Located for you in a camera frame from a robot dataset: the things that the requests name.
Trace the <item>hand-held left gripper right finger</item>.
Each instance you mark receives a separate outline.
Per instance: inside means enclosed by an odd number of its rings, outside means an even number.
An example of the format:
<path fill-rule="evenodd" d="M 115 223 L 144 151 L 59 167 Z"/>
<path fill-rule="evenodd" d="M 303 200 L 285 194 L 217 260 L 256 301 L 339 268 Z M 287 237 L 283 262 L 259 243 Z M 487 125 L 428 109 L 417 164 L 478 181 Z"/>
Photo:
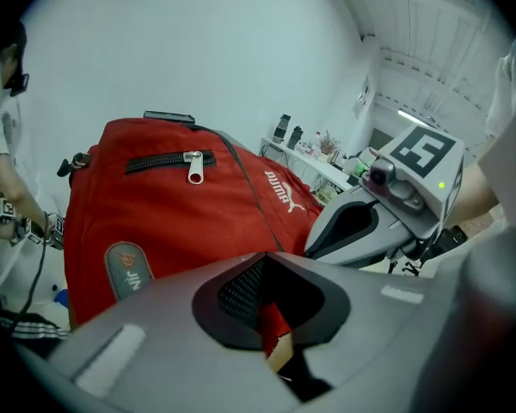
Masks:
<path fill-rule="evenodd" d="M 292 359 L 267 391 L 271 412 L 441 412 L 461 256 L 413 278 L 266 256 L 268 291 L 291 331 Z"/>

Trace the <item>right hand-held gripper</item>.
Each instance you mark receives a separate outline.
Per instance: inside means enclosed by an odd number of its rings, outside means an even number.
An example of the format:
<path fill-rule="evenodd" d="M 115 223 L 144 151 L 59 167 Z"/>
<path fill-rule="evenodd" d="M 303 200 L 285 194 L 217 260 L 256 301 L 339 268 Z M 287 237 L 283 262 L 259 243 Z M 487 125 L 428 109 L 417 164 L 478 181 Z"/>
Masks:
<path fill-rule="evenodd" d="M 362 187 L 338 194 L 316 226 L 327 226 L 306 258 L 363 268 L 393 255 L 420 257 L 439 237 L 461 188 L 464 142 L 411 126 L 378 151 Z M 378 201 L 391 213 L 378 213 Z"/>

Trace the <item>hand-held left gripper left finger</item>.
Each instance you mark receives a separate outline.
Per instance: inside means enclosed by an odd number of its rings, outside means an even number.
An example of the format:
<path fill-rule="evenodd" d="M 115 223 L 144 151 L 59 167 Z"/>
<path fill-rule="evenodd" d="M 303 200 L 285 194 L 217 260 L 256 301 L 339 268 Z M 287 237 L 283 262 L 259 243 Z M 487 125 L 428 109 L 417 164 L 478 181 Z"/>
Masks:
<path fill-rule="evenodd" d="M 44 360 L 24 364 L 74 412 L 289 412 L 298 398 L 261 350 L 226 348 L 194 319 L 198 288 L 239 256 L 155 281 L 72 334 Z"/>

